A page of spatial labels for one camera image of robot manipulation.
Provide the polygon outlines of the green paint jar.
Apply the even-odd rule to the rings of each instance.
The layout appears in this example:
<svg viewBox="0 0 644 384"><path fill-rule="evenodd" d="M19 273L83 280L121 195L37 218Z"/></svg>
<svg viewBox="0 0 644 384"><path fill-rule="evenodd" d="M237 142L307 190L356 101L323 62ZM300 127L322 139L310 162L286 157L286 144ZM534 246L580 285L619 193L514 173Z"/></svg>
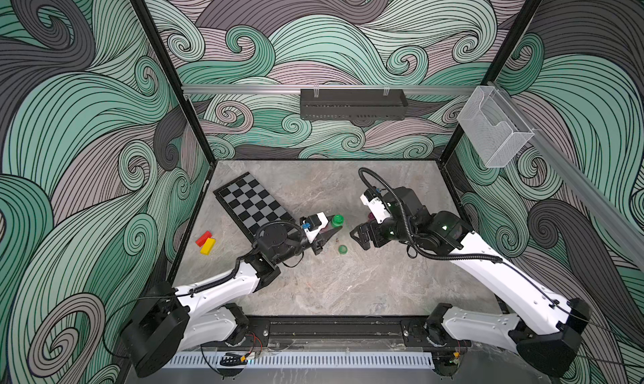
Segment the green paint jar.
<svg viewBox="0 0 644 384"><path fill-rule="evenodd" d="M341 214L335 214L330 220L331 226L333 228L342 227L344 225L344 217Z"/></svg>

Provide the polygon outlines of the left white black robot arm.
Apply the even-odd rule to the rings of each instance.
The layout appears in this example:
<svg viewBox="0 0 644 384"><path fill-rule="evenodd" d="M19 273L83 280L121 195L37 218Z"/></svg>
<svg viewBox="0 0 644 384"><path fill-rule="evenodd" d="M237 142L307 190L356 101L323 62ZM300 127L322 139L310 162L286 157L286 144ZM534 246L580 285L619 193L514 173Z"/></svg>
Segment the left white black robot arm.
<svg viewBox="0 0 644 384"><path fill-rule="evenodd" d="M237 345L248 336L248 318L236 300L266 288L280 268L307 250L320 254L344 226L340 214L299 221L269 221L253 237L251 250L233 268L198 283L155 285L138 298L119 337L138 377L164 367L176 353L208 342Z"/></svg>

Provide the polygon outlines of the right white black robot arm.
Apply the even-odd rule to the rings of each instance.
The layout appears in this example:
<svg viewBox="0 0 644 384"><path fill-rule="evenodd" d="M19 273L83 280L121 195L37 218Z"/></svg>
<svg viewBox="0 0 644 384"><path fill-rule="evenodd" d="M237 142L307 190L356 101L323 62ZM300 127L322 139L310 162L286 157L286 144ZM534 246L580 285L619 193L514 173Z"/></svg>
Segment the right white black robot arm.
<svg viewBox="0 0 644 384"><path fill-rule="evenodd" d="M447 348L474 341L508 350L549 377L565 375L580 357L582 335L592 324L588 303L565 298L530 278L456 214L429 213L412 189L393 188L367 167L358 170L358 177L367 187L362 204L373 217L350 232L363 250L397 241L412 259L450 262L511 309L495 315L440 303L424 323L431 345Z"/></svg>

